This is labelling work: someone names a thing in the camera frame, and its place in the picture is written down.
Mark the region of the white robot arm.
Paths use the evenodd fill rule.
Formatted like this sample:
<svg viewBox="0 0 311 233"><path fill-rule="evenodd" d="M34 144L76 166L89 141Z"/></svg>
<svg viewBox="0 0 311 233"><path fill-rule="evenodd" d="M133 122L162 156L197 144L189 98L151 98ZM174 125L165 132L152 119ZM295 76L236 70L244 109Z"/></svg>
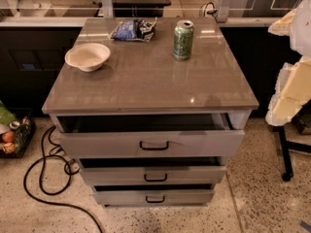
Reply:
<svg viewBox="0 0 311 233"><path fill-rule="evenodd" d="M295 63L285 63L275 84L265 120L272 126L290 122L311 100L311 0L303 0L268 28L268 32L290 37L290 48L301 55Z"/></svg>

